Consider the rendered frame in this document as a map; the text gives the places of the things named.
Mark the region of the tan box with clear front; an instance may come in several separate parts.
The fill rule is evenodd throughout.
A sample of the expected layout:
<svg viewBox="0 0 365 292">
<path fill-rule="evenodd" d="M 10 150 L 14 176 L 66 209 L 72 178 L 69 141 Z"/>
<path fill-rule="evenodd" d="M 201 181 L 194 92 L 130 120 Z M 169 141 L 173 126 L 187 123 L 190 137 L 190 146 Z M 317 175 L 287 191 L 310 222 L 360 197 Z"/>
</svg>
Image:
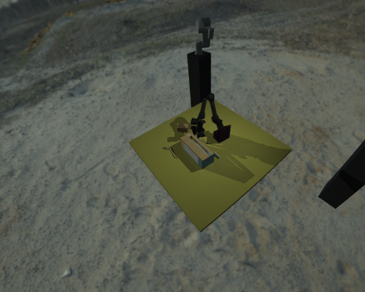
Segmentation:
<svg viewBox="0 0 365 292">
<path fill-rule="evenodd" d="M 192 140 L 194 138 L 194 141 Z M 218 158 L 216 152 L 211 151 L 202 140 L 197 138 L 192 132 L 180 138 L 181 146 L 200 165 L 202 169 L 214 162 L 214 156 Z"/>
</svg>

